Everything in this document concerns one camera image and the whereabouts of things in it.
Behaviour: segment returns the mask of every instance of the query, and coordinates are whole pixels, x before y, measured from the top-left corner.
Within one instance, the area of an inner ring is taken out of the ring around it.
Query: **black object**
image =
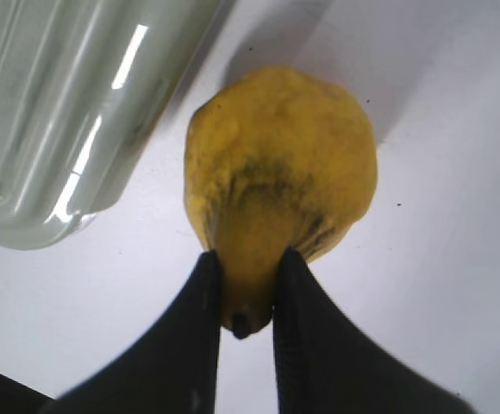
[[[300,253],[287,250],[273,313],[281,414],[472,414],[355,327]]]
[[[202,254],[172,305],[132,348],[39,413],[212,414],[221,276],[216,254]],[[242,335],[244,323],[239,325]],[[292,249],[278,271],[273,340],[280,414],[474,413],[356,328]],[[34,397],[33,411],[0,413],[35,414],[45,398],[23,391],[28,399]],[[8,396],[19,400],[2,393],[2,398]]]
[[[0,414],[34,414],[49,397],[0,374]]]
[[[213,413],[220,278],[216,254],[202,254],[166,313],[133,347],[41,414]]]

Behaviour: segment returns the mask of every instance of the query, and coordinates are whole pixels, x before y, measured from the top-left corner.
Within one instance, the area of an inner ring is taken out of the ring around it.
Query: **container lid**
[[[0,2],[0,245],[119,198],[220,2]]]

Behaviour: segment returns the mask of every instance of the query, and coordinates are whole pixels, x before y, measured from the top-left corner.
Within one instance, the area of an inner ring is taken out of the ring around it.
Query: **dark blemish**
[[[229,181],[229,189],[227,192],[227,202],[228,204],[233,203],[233,198],[234,198],[234,190],[236,189],[236,182],[237,182],[237,176],[236,174],[231,177],[231,180]]]
[[[305,243],[306,241],[310,240],[313,238],[314,235],[319,231],[321,228],[322,222],[324,221],[323,216],[318,216],[309,226],[308,231],[303,235],[302,237],[302,242]]]
[[[319,234],[313,241],[313,243],[311,243],[311,246],[309,247],[309,252],[306,255],[306,257],[311,257],[319,250],[321,250],[323,248],[324,242],[333,234],[334,234],[334,228],[326,229],[321,234]]]

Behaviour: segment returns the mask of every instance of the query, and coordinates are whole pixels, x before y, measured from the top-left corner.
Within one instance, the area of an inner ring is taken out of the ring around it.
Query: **plastic container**
[[[50,245],[119,198],[220,2],[0,2],[0,245]]]

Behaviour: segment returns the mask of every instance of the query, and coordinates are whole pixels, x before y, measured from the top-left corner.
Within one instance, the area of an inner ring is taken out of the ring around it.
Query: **white table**
[[[0,248],[0,373],[56,396],[159,317],[201,251],[181,198],[189,116],[285,63],[345,85],[378,132],[373,206],[317,278],[394,355],[500,414],[500,0],[240,0],[222,20],[120,202],[51,248]],[[217,412],[276,407],[271,328],[223,336]]]

